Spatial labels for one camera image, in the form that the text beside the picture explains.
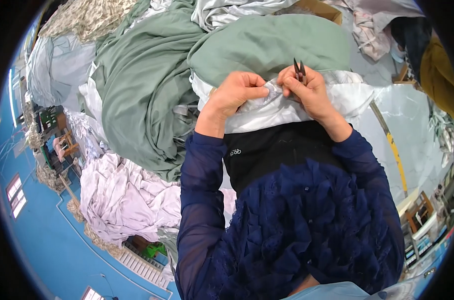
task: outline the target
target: wall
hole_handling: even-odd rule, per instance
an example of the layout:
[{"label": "wall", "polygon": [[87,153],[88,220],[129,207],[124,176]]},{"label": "wall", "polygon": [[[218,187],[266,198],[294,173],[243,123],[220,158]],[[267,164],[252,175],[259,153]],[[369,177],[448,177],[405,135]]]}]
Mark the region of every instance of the wall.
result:
[{"label": "wall", "polygon": [[[19,129],[20,126],[17,129],[13,126],[6,84],[0,104],[0,157],[5,154],[5,150],[1,152],[2,144],[12,141],[11,135]],[[23,133],[17,133],[13,141],[20,140],[22,136]],[[12,244],[17,248],[20,259],[47,299],[58,296],[62,300],[79,300],[87,286],[106,296],[106,299],[111,299],[108,296],[116,296],[120,300],[147,300],[151,296],[180,299],[174,283],[168,287],[173,292],[164,291],[93,246],[83,234],[83,225],[66,208],[70,200],[68,193],[63,192],[59,196],[38,183],[32,173],[34,166],[32,151],[28,147],[17,158],[10,151],[0,160],[0,213],[5,217],[6,229],[11,233]],[[27,203],[17,219],[13,219],[5,189],[17,172]],[[79,182],[75,175],[70,178],[73,182],[71,188],[80,198]]]}]

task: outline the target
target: fluorescent light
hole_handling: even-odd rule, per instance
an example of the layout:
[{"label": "fluorescent light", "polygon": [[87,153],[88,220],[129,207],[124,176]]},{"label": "fluorescent light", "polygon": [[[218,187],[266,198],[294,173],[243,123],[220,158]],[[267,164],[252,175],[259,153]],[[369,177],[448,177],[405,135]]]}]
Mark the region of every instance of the fluorescent light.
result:
[{"label": "fluorescent light", "polygon": [[8,71],[8,97],[10,98],[10,111],[12,113],[12,120],[14,121],[14,127],[17,128],[17,121],[15,121],[14,113],[14,101],[12,99],[12,69]]}]

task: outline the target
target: cardboard box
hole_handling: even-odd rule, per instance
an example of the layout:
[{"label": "cardboard box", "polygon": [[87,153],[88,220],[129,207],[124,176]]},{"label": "cardboard box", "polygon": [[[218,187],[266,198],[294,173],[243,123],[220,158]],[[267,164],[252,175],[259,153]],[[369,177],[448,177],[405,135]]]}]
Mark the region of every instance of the cardboard box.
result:
[{"label": "cardboard box", "polygon": [[342,12],[320,0],[300,0],[295,5],[308,8],[315,15],[330,20],[337,25],[342,25]]}]

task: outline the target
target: left hand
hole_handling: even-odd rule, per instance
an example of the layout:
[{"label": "left hand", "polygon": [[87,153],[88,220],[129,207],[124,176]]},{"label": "left hand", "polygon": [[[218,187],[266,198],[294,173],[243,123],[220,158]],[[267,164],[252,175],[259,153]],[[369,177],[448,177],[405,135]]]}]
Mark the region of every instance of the left hand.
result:
[{"label": "left hand", "polygon": [[247,100],[266,97],[269,89],[264,85],[265,80],[255,73],[234,71],[214,91],[202,113],[226,120]]}]

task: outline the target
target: right hand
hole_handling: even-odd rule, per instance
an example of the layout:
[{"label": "right hand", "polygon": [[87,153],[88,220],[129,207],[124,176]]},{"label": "right hand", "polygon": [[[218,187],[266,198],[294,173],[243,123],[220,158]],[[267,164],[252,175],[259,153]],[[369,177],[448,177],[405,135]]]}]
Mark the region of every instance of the right hand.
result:
[{"label": "right hand", "polygon": [[305,77],[307,86],[296,79],[295,69],[292,65],[279,73],[277,83],[282,85],[285,97],[288,97],[293,92],[304,106],[305,111],[314,120],[319,122],[335,114],[336,110],[327,96],[327,89],[322,75],[305,66]]}]

